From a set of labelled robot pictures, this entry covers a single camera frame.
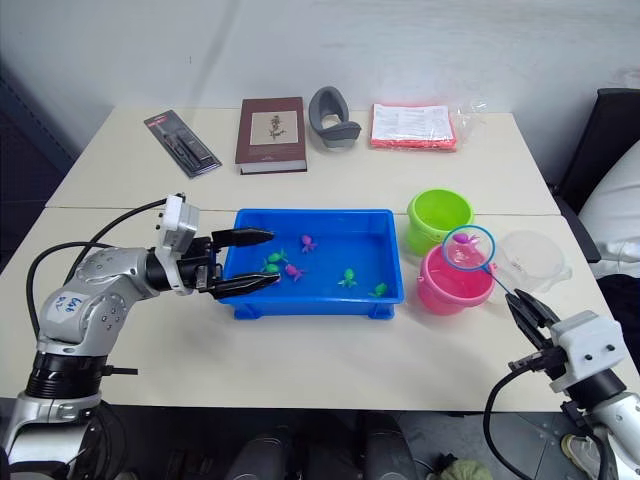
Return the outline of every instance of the green plastic bucket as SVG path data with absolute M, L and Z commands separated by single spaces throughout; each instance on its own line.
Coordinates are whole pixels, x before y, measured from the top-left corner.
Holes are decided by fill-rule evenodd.
M 469 202 L 451 190 L 426 190 L 419 193 L 407 208 L 409 230 L 407 243 L 417 255 L 426 255 L 442 243 L 449 231 L 473 223 Z

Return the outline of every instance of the white table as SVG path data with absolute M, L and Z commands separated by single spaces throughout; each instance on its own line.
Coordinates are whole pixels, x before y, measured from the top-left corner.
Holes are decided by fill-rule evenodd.
M 48 208 L 0 277 L 0 396 L 23 389 L 34 356 L 24 300 L 32 259 L 64 241 L 89 238 L 118 209 Z M 151 246 L 157 212 L 128 220 L 105 241 Z M 203 212 L 200 234 L 233 224 L 233 212 Z M 608 309 L 565 220 L 559 216 L 479 215 L 498 237 L 516 229 L 540 231 L 565 252 L 571 280 L 539 298 L 561 317 Z M 426 313 L 415 296 L 418 258 L 404 248 L 407 216 L 396 216 L 407 300 L 390 321 L 362 317 L 264 317 L 233 319 L 229 306 L 209 295 L 164 293 L 140 302 L 128 316 L 110 362 L 137 367 L 138 377 L 105 378 L 111 402 L 134 405 L 321 407 L 476 411 L 507 363 L 533 351 L 506 304 L 486 303 L 450 318 Z M 77 251 L 45 260 L 36 279 L 36 303 L 62 282 Z M 630 359 L 616 368 L 640 391 Z M 509 385 L 497 402 L 504 411 L 557 410 L 564 400 L 543 374 Z
M 184 191 L 203 210 L 388 208 L 403 213 L 416 193 L 445 187 L 466 196 L 478 214 L 559 214 L 508 113 L 474 116 L 471 135 L 456 153 L 399 153 L 370 148 L 370 113 L 351 112 L 363 127 L 353 149 L 328 151 L 307 131 L 307 173 L 240 177 L 234 164 L 239 110 L 176 109 L 224 164 L 189 180 L 143 124 L 164 110 L 114 109 L 47 206 L 134 208 Z

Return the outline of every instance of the book illustration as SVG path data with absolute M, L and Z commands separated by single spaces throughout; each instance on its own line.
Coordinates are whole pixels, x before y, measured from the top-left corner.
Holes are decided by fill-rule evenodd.
M 298 143 L 298 117 L 295 110 L 254 112 L 251 115 L 251 145 Z

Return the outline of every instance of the black package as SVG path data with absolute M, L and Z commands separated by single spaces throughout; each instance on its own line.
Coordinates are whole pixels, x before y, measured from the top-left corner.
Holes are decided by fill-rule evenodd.
M 189 178 L 222 165 L 173 110 L 148 118 L 144 124 Z

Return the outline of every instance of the white wall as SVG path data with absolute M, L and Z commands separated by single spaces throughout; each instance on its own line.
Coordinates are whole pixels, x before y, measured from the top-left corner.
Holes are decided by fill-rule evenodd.
M 236 107 L 333 84 L 352 108 L 513 111 L 556 180 L 595 90 L 640 84 L 640 2 L 0 0 L 0 54 L 78 151 L 114 105 Z

